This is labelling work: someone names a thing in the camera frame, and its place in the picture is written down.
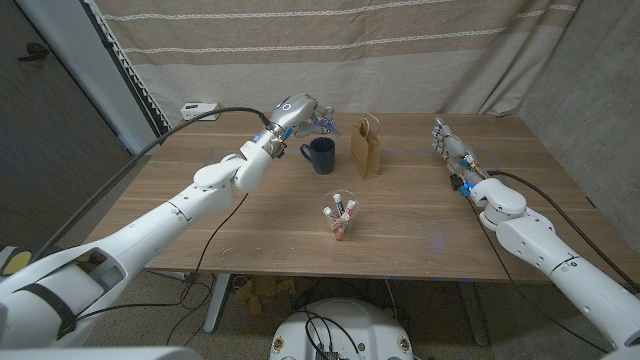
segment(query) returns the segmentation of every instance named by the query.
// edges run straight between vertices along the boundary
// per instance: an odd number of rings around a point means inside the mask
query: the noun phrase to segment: white robotic arm
[[[255,191],[291,134],[339,135],[332,113],[309,95],[287,98],[271,124],[240,148],[242,156],[200,169],[193,184],[118,232],[47,256],[0,283],[0,348],[82,345],[101,315],[76,321],[78,316],[112,305],[145,264],[191,224],[231,207],[232,185]],[[87,259],[93,267],[82,264]]]
[[[640,300],[565,244],[547,218],[526,206],[524,196],[489,178],[471,147],[442,118],[436,122],[433,148],[453,173],[454,190],[484,208],[479,215],[482,224],[496,232],[507,251],[549,277],[615,349],[635,345],[640,338]]]

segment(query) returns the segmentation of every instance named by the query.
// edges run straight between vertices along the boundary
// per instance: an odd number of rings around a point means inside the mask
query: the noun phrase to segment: black cable
[[[305,314],[307,314],[307,317],[309,318],[309,320],[311,320],[311,315],[309,315],[309,312],[305,310]],[[320,334],[318,333],[318,329],[316,329],[316,325],[313,323],[313,321],[311,322],[311,326],[313,326],[313,330],[316,332],[316,336],[318,337],[318,341],[320,342],[320,345],[322,345],[322,338],[320,338]]]
[[[213,237],[218,233],[218,230],[220,230],[220,228],[227,222],[229,221],[229,219],[231,219],[231,217],[236,213],[236,211],[238,211],[238,209],[240,208],[240,206],[244,203],[244,201],[247,199],[247,196],[249,194],[245,194],[244,197],[242,198],[242,200],[240,201],[240,203],[238,204],[238,206],[236,206],[236,208],[231,212],[231,214],[229,214],[229,216],[227,216],[226,219],[224,219],[224,221],[218,225],[218,227],[216,228],[216,230],[213,232],[213,234],[211,234],[211,236],[209,237],[209,240],[207,240],[207,243],[205,244],[204,249],[202,249],[202,253],[200,254],[200,260],[198,260],[198,265],[196,266],[196,270],[195,273],[198,273],[198,271],[200,270],[200,265],[202,264],[202,259],[204,258],[204,254],[207,251],[207,248],[209,247],[209,244],[211,243],[211,240],[213,240]],[[178,305],[182,305],[183,308],[187,309],[187,310],[191,310],[187,315],[185,315],[182,319],[180,319],[178,321],[178,323],[173,327],[173,329],[171,330],[171,333],[169,334],[169,337],[167,338],[167,345],[169,340],[171,339],[171,335],[173,334],[173,332],[175,331],[175,329],[178,327],[178,325],[180,325],[180,323],[187,318],[189,315],[191,315],[193,312],[195,312],[196,310],[198,310],[199,308],[201,308],[202,306],[204,306],[206,304],[206,300],[209,297],[209,295],[211,295],[212,291],[213,291],[213,281],[211,282],[211,286],[207,286],[206,284],[203,283],[196,283],[197,278],[193,278],[193,280],[191,280],[191,282],[189,283],[189,285],[182,290],[182,293],[180,294],[180,301],[177,303],[161,303],[161,304],[154,304],[154,303],[139,303],[139,304],[124,304],[124,305],[116,305],[116,306],[110,306],[110,307],[106,307],[104,309],[100,309],[100,310],[96,310],[96,311],[92,311],[88,314],[83,314],[80,315],[76,318],[76,321],[80,321],[82,319],[88,318],[90,316],[96,315],[96,314],[100,314],[106,311],[111,311],[111,310],[117,310],[117,309],[125,309],[125,308],[133,308],[133,307],[167,307],[167,306],[178,306]],[[203,299],[203,301],[197,305],[194,308],[188,307],[186,305],[184,305],[184,301],[186,300],[187,296],[189,295],[189,292],[191,291],[191,288],[195,285],[203,285],[205,287],[207,287],[209,289],[209,291],[207,292],[207,295],[205,296],[205,298]]]
[[[303,310],[307,314],[307,317],[309,319],[311,319],[311,316],[309,316],[309,314],[312,314],[314,316],[320,316],[314,312],[308,311],[306,307],[304,307]],[[329,329],[329,325],[327,325],[327,322],[324,321],[324,319],[320,319],[320,320],[322,320],[322,322],[324,323],[324,326],[327,328],[327,334],[329,334],[329,351],[333,351],[333,339],[331,338],[331,329]],[[318,330],[316,329],[316,326],[313,324],[313,321],[311,322],[311,325],[313,326],[313,329],[316,331],[316,335],[318,335],[318,340],[322,345],[322,339],[320,339],[320,334],[318,334]]]
[[[111,310],[118,310],[118,309],[126,309],[126,308],[133,308],[133,307],[166,307],[166,306],[178,306],[178,305],[182,305],[185,309],[189,309],[191,310],[191,308],[187,307],[186,305],[184,305],[184,301],[187,298],[188,295],[188,289],[190,289],[192,286],[195,285],[203,285],[205,287],[207,287],[207,289],[209,289],[209,291],[211,291],[211,288],[209,286],[207,286],[206,284],[202,284],[202,283],[194,283],[194,284],[189,284],[189,287],[185,288],[182,293],[180,294],[180,301],[176,302],[176,303],[160,303],[160,304],[154,304],[154,303],[137,303],[137,304],[123,304],[123,305],[115,305],[115,306],[110,306],[110,307],[106,307],[104,309],[100,309],[100,310],[96,310],[96,311],[92,311],[88,314],[83,314],[80,315],[76,318],[76,321],[80,321],[83,319],[86,319],[90,316],[96,315],[96,314],[101,314],[103,312],[107,312],[107,311],[111,311]]]
[[[207,249],[209,248],[209,244],[211,244],[211,240],[213,240],[213,237],[216,236],[216,234],[218,233],[218,231],[222,228],[222,226],[224,224],[227,223],[227,221],[229,221],[229,219],[231,219],[231,217],[236,213],[236,211],[238,211],[238,209],[240,209],[240,206],[242,206],[242,204],[244,203],[244,201],[247,199],[247,196],[249,196],[249,193],[244,194],[244,197],[242,198],[242,200],[240,201],[240,203],[238,204],[238,206],[236,206],[235,209],[233,209],[233,211],[231,212],[231,214],[229,214],[229,216],[227,216],[226,219],[224,219],[224,221],[218,225],[218,227],[213,231],[213,234],[211,234],[211,236],[209,237],[209,240],[207,240],[207,243],[204,246],[204,249],[202,249],[202,252],[200,253],[200,259],[198,260],[198,265],[196,265],[196,270],[194,271],[196,274],[198,273],[198,271],[200,270],[200,265],[202,265],[202,259],[204,259],[204,254],[207,252]],[[211,291],[213,291],[213,282],[211,283],[211,290],[209,291],[209,294],[211,294]],[[169,333],[169,336],[167,337],[167,342],[166,345],[169,345],[169,341],[171,340],[171,336],[173,335],[174,331],[178,328],[178,325],[180,325],[180,323],[182,321],[184,321],[184,319],[186,319],[187,317],[189,317],[189,315],[193,314],[196,310],[198,310],[203,304],[200,304],[197,308],[191,310],[191,312],[189,312],[188,314],[186,314],[185,316],[182,317],[182,319],[180,319],[174,326],[173,329],[171,329],[171,332]]]
[[[211,295],[211,289],[213,289],[213,279],[215,278],[215,276],[213,275],[213,273],[211,273],[211,287],[209,288],[209,292],[207,293],[207,295],[204,297],[204,299],[202,299],[202,302],[200,302],[200,304],[194,308],[191,308],[190,311],[184,315],[182,318],[180,318],[180,320],[178,320],[178,322],[173,326],[173,328],[171,329],[171,332],[169,333],[169,336],[167,336],[167,341],[165,343],[165,345],[169,345],[169,341],[171,340],[171,336],[173,336],[173,333],[176,331],[176,329],[178,328],[178,326],[180,326],[180,324],[186,319],[188,318],[191,314],[193,314],[194,312],[196,312],[196,310],[200,309],[201,307],[203,307],[204,305],[206,305],[207,303],[209,303],[209,301],[211,301],[209,299],[209,295]],[[193,338],[193,336],[195,336],[195,334],[198,331],[196,330],[191,338],[189,338],[189,341],[191,341],[191,339]]]
[[[211,111],[204,112],[202,114],[196,115],[195,117],[193,117],[192,119],[190,119],[188,121],[185,121],[185,122],[177,125],[176,127],[171,129],[167,133],[163,134],[159,138],[157,138],[154,141],[152,141],[149,145],[147,145],[144,149],[142,149],[138,154],[136,154],[134,157],[132,157],[131,160],[129,160],[129,162],[127,162],[114,176],[112,176],[93,195],[91,195],[91,197],[87,201],[85,201],[85,203],[82,204],[82,206],[80,206],[80,208],[73,215],[71,215],[71,217],[55,232],[55,234],[53,234],[51,236],[51,238],[49,238],[49,240],[47,240],[47,242],[44,245],[42,245],[42,247],[40,249],[38,249],[38,251],[33,255],[31,260],[29,261],[29,263],[31,264],[31,263],[39,260],[40,258],[42,258],[44,256],[44,254],[47,252],[47,250],[49,250],[53,245],[55,245],[58,241],[60,241],[62,236],[64,234],[66,234],[67,231],[69,231],[69,229],[82,216],[84,216],[87,213],[87,211],[98,200],[100,200],[109,190],[111,190],[118,183],[118,181],[120,181],[124,177],[124,175],[127,172],[129,172],[129,170],[131,170],[131,168],[133,168],[133,165],[135,165],[136,162],[138,162],[138,160],[140,160],[146,153],[148,153],[156,145],[162,144],[169,136],[177,133],[178,131],[182,130],[183,128],[185,128],[185,127],[197,122],[198,120],[200,120],[200,119],[202,119],[204,117],[207,117],[209,115],[221,114],[221,113],[225,113],[225,112],[250,112],[250,113],[254,113],[254,114],[257,114],[260,117],[260,120],[262,120],[262,123],[265,126],[268,126],[268,125],[271,124],[269,119],[267,119],[267,117],[263,113],[258,111],[258,110],[251,109],[251,108],[245,108],[245,107],[230,107],[230,108],[216,109],[216,110],[211,110]]]
[[[638,286],[627,274],[624,273],[624,271],[622,271],[613,261],[611,261],[611,259],[609,259],[609,257],[607,257],[607,255],[605,255],[605,253],[603,253],[602,250],[600,250],[600,248],[598,248],[598,246],[594,244],[593,241],[591,241],[591,239],[587,236],[587,234],[585,234],[578,227],[578,225],[576,225],[576,223],[574,223],[573,220],[571,220],[571,218],[564,211],[562,211],[562,208],[560,208],[560,206],[556,204],[556,202],[553,201],[553,199],[551,199],[549,195],[544,193],[544,191],[540,190],[537,186],[531,184],[527,180],[524,180],[508,172],[493,170],[493,171],[487,171],[487,173],[491,176],[504,175],[506,177],[510,177],[518,182],[523,183],[524,185],[528,186],[529,188],[533,189],[535,192],[540,194],[545,200],[549,202],[549,204],[551,204],[551,206],[553,206],[554,209],[556,209],[556,211],[567,221],[567,223],[571,225],[571,227],[593,249],[593,251],[595,251],[602,258],[602,260],[604,260],[609,266],[611,266],[613,271],[615,271],[618,275],[620,275],[620,277],[623,278],[624,281],[626,281],[629,284],[629,286],[631,286],[637,293],[640,293],[640,286]]]
[[[551,321],[552,323],[560,326],[562,329],[564,329],[566,332],[568,332],[569,334],[575,336],[576,338],[584,341],[585,343],[591,345],[592,347],[594,347],[595,349],[598,349],[600,351],[602,351],[603,353],[607,354],[608,352],[599,347],[598,345],[592,343],[591,341],[585,339],[584,337],[578,335],[577,333],[575,333],[573,330],[569,329],[568,327],[562,325],[560,322],[558,322],[557,320],[555,320],[554,318],[552,318],[550,315],[548,315],[546,312],[544,312],[542,309],[540,309],[536,304],[533,303],[533,301],[531,301],[523,292],[522,290],[520,290],[520,288],[518,287],[518,285],[516,285],[515,281],[513,281],[513,278],[511,277],[511,274],[509,273],[509,270],[507,270],[507,266],[504,264],[504,262],[502,261],[502,258],[500,257],[500,255],[498,254],[498,250],[496,249],[495,245],[493,245],[493,241],[491,241],[491,238],[489,237],[489,234],[487,233],[487,230],[484,228],[484,225],[482,225],[482,222],[480,221],[480,218],[478,217],[478,212],[476,211],[475,207],[473,206],[473,204],[471,203],[471,200],[469,200],[468,197],[465,197],[465,199],[467,199],[467,202],[469,202],[469,206],[471,206],[471,210],[473,210],[473,213],[476,215],[475,218],[478,221],[478,224],[480,224],[480,228],[482,229],[482,232],[484,233],[484,235],[487,237],[487,241],[489,242],[489,245],[491,245],[491,248],[493,249],[493,252],[496,254],[496,256],[498,257],[498,261],[500,261],[500,265],[502,265],[502,268],[504,269],[504,272],[507,274],[507,277],[509,278],[509,281],[511,282],[511,285],[513,285],[513,287],[516,289],[516,291],[520,294],[520,296],[522,296],[523,299],[525,299],[529,305],[533,306],[534,309],[536,309],[540,314],[542,314],[544,317],[546,317],[549,321]]]
[[[328,322],[332,323],[333,325],[337,326],[337,327],[338,327],[338,329],[342,330],[342,332],[343,332],[345,335],[347,335],[347,338],[349,338],[349,341],[351,341],[351,345],[353,345],[353,349],[356,351],[356,355],[358,355],[358,358],[361,358],[361,357],[360,357],[360,351],[358,350],[358,346],[356,346],[356,342],[355,342],[355,341],[353,341],[353,338],[351,337],[351,335],[349,335],[349,333],[347,332],[347,330],[345,330],[342,326],[340,326],[340,324],[338,324],[337,322],[335,322],[335,321],[333,321],[333,320],[329,319],[328,317],[319,316],[319,315],[316,315],[316,316],[312,317],[311,319],[307,320],[307,323],[309,323],[309,321],[312,321],[313,319],[323,319],[323,320],[326,320],[326,321],[328,321]]]
[[[320,356],[322,356],[323,359],[329,360],[329,358],[327,357],[327,354],[324,353],[324,350],[321,350],[318,347],[318,345],[316,345],[316,343],[313,342],[313,339],[311,338],[311,333],[309,333],[309,322],[311,321],[311,319],[312,318],[309,318],[309,320],[307,320],[307,322],[304,324],[304,331],[307,333],[307,339],[309,339],[311,346],[313,346],[317,354],[320,354]]]

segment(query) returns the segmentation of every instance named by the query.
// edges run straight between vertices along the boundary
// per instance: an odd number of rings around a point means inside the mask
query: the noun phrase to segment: table leg
[[[218,327],[224,302],[227,298],[227,288],[229,287],[230,278],[231,274],[218,274],[216,277],[216,284],[213,287],[211,302],[209,303],[209,311],[207,312],[207,318],[202,328],[205,332],[212,333]]]
[[[487,346],[489,344],[489,336],[487,335],[487,329],[482,319],[482,310],[480,309],[476,287],[471,282],[460,282],[458,286],[460,287],[462,302],[464,303],[469,324],[471,325],[473,340],[475,340],[478,346]]]

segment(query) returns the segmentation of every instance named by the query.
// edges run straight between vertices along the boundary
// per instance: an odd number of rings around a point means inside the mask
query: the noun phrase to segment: paper bag handle
[[[362,117],[362,119],[360,121],[365,120],[367,122],[367,134],[369,133],[369,128],[370,128],[369,127],[369,119],[367,119],[367,116],[373,118],[378,123],[378,128],[375,131],[375,134],[377,135],[378,131],[380,131],[380,128],[382,127],[382,124],[380,123],[380,120],[378,120],[377,117],[371,115],[371,113],[364,114],[364,116]]]

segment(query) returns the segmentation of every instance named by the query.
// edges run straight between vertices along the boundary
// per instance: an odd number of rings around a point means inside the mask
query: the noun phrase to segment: striped curtain
[[[97,0],[175,123],[187,101],[268,111],[504,114],[580,0]]]

